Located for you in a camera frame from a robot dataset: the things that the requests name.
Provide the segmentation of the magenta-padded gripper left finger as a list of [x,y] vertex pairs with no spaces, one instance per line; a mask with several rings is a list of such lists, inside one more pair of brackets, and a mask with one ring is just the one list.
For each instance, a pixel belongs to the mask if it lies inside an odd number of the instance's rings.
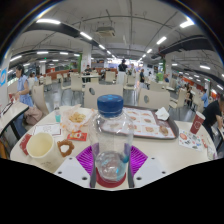
[[96,170],[92,148],[88,146],[76,157],[68,156],[55,175],[84,188],[94,188],[96,185]]

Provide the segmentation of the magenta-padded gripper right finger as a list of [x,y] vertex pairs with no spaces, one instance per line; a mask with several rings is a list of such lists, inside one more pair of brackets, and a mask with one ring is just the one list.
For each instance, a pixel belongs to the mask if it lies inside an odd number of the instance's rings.
[[133,146],[130,151],[128,167],[128,184],[130,188],[140,188],[157,181],[167,175],[155,157],[148,157],[140,149]]

